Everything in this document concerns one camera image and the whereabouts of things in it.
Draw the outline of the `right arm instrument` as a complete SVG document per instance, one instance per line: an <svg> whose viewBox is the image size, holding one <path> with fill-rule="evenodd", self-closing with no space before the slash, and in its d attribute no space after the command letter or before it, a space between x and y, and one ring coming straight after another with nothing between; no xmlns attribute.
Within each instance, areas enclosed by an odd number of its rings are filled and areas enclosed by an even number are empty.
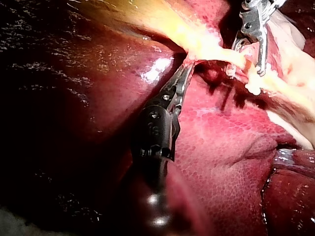
<svg viewBox="0 0 315 236"><path fill-rule="evenodd" d="M241 32L247 37L262 37L264 25L277 8L277 0L244 0L240 11Z"/></svg>

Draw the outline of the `left arm instrument jaw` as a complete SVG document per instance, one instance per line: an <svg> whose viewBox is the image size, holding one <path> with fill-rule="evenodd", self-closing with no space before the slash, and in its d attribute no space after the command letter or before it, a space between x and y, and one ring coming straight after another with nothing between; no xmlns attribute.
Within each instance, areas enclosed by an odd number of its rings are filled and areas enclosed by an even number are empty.
<svg viewBox="0 0 315 236"><path fill-rule="evenodd" d="M177 71L176 93L177 96L185 96L190 79L194 72L194 63L181 65Z"/></svg>
<svg viewBox="0 0 315 236"><path fill-rule="evenodd" d="M171 94L174 91L173 87L175 87L175 89L177 90L177 87L176 87L177 71L174 73L174 75L170 78L170 80L162 88L162 94Z"/></svg>

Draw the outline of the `right arm instrument jaw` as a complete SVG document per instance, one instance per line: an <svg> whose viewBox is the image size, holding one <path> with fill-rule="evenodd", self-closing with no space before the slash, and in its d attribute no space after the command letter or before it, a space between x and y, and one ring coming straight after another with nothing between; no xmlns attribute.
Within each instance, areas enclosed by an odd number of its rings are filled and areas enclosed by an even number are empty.
<svg viewBox="0 0 315 236"><path fill-rule="evenodd" d="M245 45L249 45L249 40L242 32L237 32L231 49L240 52Z"/></svg>
<svg viewBox="0 0 315 236"><path fill-rule="evenodd" d="M268 48L268 39L267 34L263 33L258 37L259 50L257 64L255 66L257 74L263 76L266 70L266 61L267 61L267 48Z"/></svg>

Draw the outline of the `left arm instrument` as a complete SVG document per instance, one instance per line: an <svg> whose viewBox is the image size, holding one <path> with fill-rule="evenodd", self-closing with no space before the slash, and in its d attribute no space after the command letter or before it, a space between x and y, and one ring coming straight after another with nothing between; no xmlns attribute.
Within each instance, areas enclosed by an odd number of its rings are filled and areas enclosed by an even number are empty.
<svg viewBox="0 0 315 236"><path fill-rule="evenodd" d="M154 156L175 159L180 111L175 92L161 92L145 104L131 136L133 159Z"/></svg>

